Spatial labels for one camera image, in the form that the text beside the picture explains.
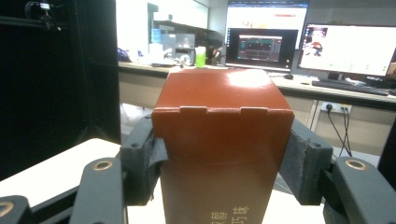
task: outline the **brown box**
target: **brown box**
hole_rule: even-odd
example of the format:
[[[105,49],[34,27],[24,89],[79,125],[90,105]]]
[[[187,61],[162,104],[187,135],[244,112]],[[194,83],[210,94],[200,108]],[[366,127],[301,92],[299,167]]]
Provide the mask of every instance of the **brown box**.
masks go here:
[[[151,117],[167,224],[262,223],[294,119],[263,71],[171,71]]]

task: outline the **wall socket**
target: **wall socket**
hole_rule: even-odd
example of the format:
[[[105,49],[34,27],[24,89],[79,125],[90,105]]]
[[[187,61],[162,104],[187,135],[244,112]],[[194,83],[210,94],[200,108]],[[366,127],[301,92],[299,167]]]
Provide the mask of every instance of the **wall socket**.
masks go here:
[[[338,104],[338,103],[332,103],[332,102],[323,102],[321,109],[327,112],[327,105],[332,105],[332,113],[346,113],[348,112],[350,114],[350,110],[352,109],[352,105],[344,105],[344,104]]]

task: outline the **computer mouse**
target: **computer mouse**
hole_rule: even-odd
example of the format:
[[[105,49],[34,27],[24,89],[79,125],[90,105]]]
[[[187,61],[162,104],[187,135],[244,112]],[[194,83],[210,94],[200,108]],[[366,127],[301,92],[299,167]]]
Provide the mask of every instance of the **computer mouse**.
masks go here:
[[[283,76],[283,78],[293,80],[294,76],[292,74],[287,74]]]
[[[394,95],[394,96],[396,96],[396,89],[390,89],[390,90],[388,91],[388,93],[389,93],[389,95]]]

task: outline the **monitor screen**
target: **monitor screen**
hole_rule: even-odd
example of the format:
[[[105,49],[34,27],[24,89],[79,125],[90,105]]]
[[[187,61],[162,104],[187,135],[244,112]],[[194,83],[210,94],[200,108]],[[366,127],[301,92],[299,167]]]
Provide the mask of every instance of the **monitor screen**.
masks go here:
[[[307,10],[308,0],[229,0],[225,43],[229,42],[229,28],[298,30],[298,49]]]
[[[385,76],[395,52],[395,36],[396,27],[308,23],[299,67]]]
[[[226,66],[289,72],[297,30],[229,29]]]

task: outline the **black keyboard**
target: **black keyboard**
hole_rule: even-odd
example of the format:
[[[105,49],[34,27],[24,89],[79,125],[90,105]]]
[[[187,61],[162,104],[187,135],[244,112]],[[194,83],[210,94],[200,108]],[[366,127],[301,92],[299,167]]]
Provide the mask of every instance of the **black keyboard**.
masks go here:
[[[383,95],[383,96],[388,95],[388,93],[386,91],[383,91],[383,90],[380,90],[380,89],[374,88],[374,87],[353,86],[353,85],[346,85],[346,84],[335,83],[335,82],[312,81],[312,86],[337,89],[337,90],[341,90],[341,91],[355,91],[355,92],[368,93],[368,94],[374,94],[374,95]]]

